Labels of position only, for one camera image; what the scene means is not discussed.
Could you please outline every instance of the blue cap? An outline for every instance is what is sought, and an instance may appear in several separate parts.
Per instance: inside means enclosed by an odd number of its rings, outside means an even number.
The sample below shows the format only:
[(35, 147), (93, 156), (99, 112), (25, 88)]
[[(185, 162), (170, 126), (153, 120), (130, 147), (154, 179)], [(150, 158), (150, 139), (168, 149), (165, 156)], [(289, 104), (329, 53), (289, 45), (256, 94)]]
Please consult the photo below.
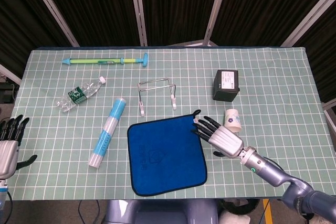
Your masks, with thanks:
[(65, 59), (62, 61), (62, 63), (70, 65), (71, 64), (70, 60), (71, 60), (70, 58)]
[(143, 66), (143, 67), (147, 67), (147, 63), (148, 63), (148, 54), (145, 52), (145, 54), (143, 55), (143, 63), (142, 63), (142, 66)]
[(117, 98), (113, 103), (110, 116), (119, 120), (122, 112), (124, 111), (125, 105), (126, 105), (125, 99)]

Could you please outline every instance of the black curtain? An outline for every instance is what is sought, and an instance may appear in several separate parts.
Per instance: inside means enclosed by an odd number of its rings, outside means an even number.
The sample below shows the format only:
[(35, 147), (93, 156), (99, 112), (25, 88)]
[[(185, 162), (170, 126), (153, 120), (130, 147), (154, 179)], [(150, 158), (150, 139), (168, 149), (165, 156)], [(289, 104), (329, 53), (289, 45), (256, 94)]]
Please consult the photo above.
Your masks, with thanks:
[(21, 78), (40, 46), (70, 46), (43, 1), (0, 0), (0, 64)]
[(223, 0), (211, 41), (280, 46), (318, 0)]
[(336, 98), (336, 2), (294, 46), (306, 48), (321, 101)]
[(140, 45), (133, 0), (54, 0), (80, 46)]
[(142, 0), (149, 46), (204, 39), (214, 0)]

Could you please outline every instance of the plastic water bottle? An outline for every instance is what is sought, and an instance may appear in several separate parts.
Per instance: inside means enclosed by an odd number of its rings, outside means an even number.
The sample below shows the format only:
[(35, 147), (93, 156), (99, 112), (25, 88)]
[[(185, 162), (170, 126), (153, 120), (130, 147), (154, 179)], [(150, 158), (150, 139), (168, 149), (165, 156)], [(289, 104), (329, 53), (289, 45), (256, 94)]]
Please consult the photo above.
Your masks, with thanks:
[(105, 84), (105, 79), (103, 76), (99, 77), (98, 80), (91, 80), (90, 82), (83, 83), (80, 87), (76, 87), (65, 96), (61, 97), (57, 102), (56, 106), (59, 107), (63, 112), (67, 112), (75, 107), (77, 104), (85, 101), (90, 96), (95, 94), (102, 84)]

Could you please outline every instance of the cylindrical container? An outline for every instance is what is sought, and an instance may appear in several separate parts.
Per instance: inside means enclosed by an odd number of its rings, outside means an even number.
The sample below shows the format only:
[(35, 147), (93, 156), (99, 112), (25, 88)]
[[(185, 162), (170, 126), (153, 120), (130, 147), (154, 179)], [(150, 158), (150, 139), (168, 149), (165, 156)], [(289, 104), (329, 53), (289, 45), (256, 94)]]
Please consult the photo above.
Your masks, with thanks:
[(63, 112), (71, 110), (77, 104), (85, 101), (90, 96), (95, 94), (102, 84), (105, 84), (105, 78), (103, 76), (99, 77), (98, 80), (91, 80), (89, 82), (83, 83), (80, 87), (76, 87), (70, 92), (68, 92), (63, 97), (59, 98), (56, 102), (56, 106), (59, 107)]
[(242, 130), (242, 125), (240, 124), (238, 110), (229, 109), (225, 111), (225, 122), (224, 127), (228, 128), (233, 133)]
[(93, 150), (93, 153), (89, 159), (89, 166), (99, 168), (125, 105), (126, 101), (122, 98), (117, 98), (114, 101), (110, 115), (107, 118), (107, 121), (98, 139), (98, 143), (96, 144), (96, 148)]

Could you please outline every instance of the green and blue stick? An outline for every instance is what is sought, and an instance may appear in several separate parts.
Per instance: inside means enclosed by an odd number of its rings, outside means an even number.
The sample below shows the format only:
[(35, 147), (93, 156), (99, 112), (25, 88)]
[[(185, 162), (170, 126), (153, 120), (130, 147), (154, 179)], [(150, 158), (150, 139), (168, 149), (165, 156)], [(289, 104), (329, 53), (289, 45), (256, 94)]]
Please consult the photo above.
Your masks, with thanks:
[(64, 64), (124, 64), (124, 63), (142, 63), (143, 67), (148, 64), (148, 54), (143, 55), (143, 59), (125, 59), (125, 58), (109, 58), (109, 59), (65, 59)]

